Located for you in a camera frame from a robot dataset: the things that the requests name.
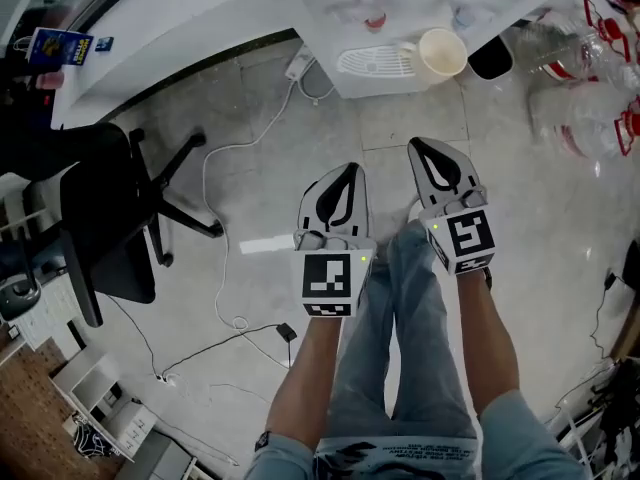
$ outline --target gray tile floor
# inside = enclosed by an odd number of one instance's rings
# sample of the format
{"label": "gray tile floor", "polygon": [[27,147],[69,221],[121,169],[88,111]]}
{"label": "gray tile floor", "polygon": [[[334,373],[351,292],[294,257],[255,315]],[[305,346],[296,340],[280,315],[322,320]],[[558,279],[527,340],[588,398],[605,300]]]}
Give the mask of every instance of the gray tile floor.
{"label": "gray tile floor", "polygon": [[[206,152],[248,143],[261,133],[282,104],[284,71],[298,45],[270,46],[201,71],[115,120],[125,131],[147,131],[144,152],[152,174],[191,130],[204,129],[207,146],[187,160],[169,189],[186,211],[210,219],[202,202]],[[311,93],[329,87],[317,67],[307,78]],[[609,267],[620,272],[629,241],[640,229],[638,155],[612,172],[603,164],[596,178],[592,165],[536,144],[517,72],[488,83],[467,71],[458,81],[421,94],[343,100],[333,93],[317,106],[296,90],[260,144],[211,158],[207,198],[226,223],[231,243],[221,317],[230,323],[242,315],[251,326],[286,321],[302,335],[308,320],[293,305],[287,251],[242,254],[241,246],[294,231],[305,188],[348,161],[364,165],[374,234],[389,237],[416,194],[404,148],[414,135],[451,142],[470,154],[489,190],[499,247],[492,263],[493,294],[518,352],[524,394],[547,419],[563,393],[596,371],[600,357],[589,333],[605,272]],[[125,303],[154,349],[158,370],[233,334],[214,308],[224,242],[163,224],[175,263],[170,269],[154,266],[154,304]],[[464,378],[455,281],[436,268],[449,309],[451,347]],[[597,335],[605,347],[620,329],[629,296],[619,284],[607,296]],[[265,400],[272,399],[284,376],[282,365],[237,339],[178,366],[176,386],[163,386],[151,375],[150,355],[135,328],[111,302],[104,299],[102,306],[105,325],[87,332],[116,358],[126,389],[181,429],[163,426],[217,472],[228,467],[224,455],[193,437],[232,455],[241,464],[232,475],[240,477],[264,425]],[[275,331],[252,339],[286,364],[287,349]],[[294,355],[299,343],[293,343]],[[386,390],[390,407],[398,374],[394,343]]]}

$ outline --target white power strip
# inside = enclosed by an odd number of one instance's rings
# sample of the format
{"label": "white power strip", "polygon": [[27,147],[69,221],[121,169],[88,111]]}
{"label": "white power strip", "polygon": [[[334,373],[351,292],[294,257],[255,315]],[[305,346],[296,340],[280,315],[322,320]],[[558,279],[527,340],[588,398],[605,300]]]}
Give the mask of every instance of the white power strip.
{"label": "white power strip", "polygon": [[291,64],[289,64],[284,76],[292,82],[297,82],[302,78],[302,75],[314,59],[315,57],[313,56],[313,53],[311,53],[311,50],[309,50],[309,47],[306,44],[303,44],[291,61]]}

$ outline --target person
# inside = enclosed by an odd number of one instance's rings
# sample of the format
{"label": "person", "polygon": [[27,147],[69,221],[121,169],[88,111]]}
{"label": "person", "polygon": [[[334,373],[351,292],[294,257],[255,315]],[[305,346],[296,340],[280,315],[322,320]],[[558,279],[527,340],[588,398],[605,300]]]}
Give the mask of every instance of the person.
{"label": "person", "polygon": [[[248,480],[475,476],[476,433],[423,226],[407,224],[386,256],[374,262],[353,333],[343,336],[335,380],[341,319],[311,319],[256,443]],[[484,273],[459,275],[457,284],[467,381],[484,436],[482,477],[585,478],[520,393],[515,350]],[[389,418],[384,381],[394,315],[401,374]]]}

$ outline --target chair wheel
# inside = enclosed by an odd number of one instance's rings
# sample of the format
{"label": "chair wheel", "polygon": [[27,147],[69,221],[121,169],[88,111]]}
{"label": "chair wheel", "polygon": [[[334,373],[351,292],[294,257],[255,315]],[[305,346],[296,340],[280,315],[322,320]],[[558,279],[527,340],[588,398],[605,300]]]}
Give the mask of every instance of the chair wheel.
{"label": "chair wheel", "polygon": [[162,265],[165,267],[170,267],[171,265],[173,265],[173,254],[171,253],[166,253],[163,257],[162,257]]}
{"label": "chair wheel", "polygon": [[204,133],[194,133],[190,140],[194,148],[199,148],[207,143],[207,138]]}
{"label": "chair wheel", "polygon": [[131,142],[142,142],[145,138],[144,135],[144,130],[142,128],[136,128],[135,130],[132,130],[131,133],[129,134],[129,139],[131,139]]}

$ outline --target cup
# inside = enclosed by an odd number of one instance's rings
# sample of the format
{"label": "cup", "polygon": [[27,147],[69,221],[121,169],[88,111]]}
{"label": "cup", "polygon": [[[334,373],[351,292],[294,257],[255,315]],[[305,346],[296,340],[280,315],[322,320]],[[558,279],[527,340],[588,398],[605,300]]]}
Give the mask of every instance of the cup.
{"label": "cup", "polygon": [[398,53],[411,59],[416,76],[436,85],[462,72],[467,65],[467,47],[462,39],[446,28],[427,30],[418,44],[396,43]]}

